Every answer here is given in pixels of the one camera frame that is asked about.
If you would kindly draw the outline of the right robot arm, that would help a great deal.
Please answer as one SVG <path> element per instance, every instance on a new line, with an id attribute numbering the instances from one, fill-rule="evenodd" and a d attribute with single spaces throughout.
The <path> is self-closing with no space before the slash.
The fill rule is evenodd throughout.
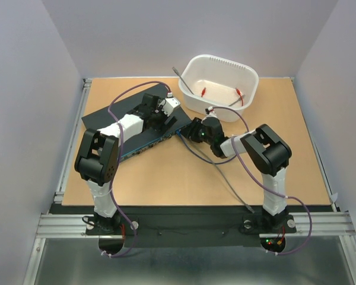
<path id="1" fill-rule="evenodd" d="M 228 137 L 219 119 L 195 118 L 182 129 L 182 135 L 196 143 L 207 143 L 213 154 L 221 159 L 247 153 L 263 179 L 261 225 L 269 232 L 282 226 L 288 215 L 285 175 L 292 151 L 270 126 L 263 124 L 243 135 Z"/>

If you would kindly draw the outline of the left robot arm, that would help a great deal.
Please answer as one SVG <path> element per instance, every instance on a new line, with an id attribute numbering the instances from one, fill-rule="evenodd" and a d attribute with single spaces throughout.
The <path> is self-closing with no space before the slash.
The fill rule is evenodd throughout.
<path id="1" fill-rule="evenodd" d="M 145 93 L 141 104 L 115 123 L 99 129 L 87 129 L 75 160 L 74 169 L 86 181 L 94 201 L 94 218 L 84 218 L 86 225 L 108 234 L 120 228 L 119 211 L 112 199 L 112 183 L 122 156 L 124 143 L 148 129 L 166 132 L 176 118 L 173 112 L 180 102 L 171 93 L 165 99 Z"/>

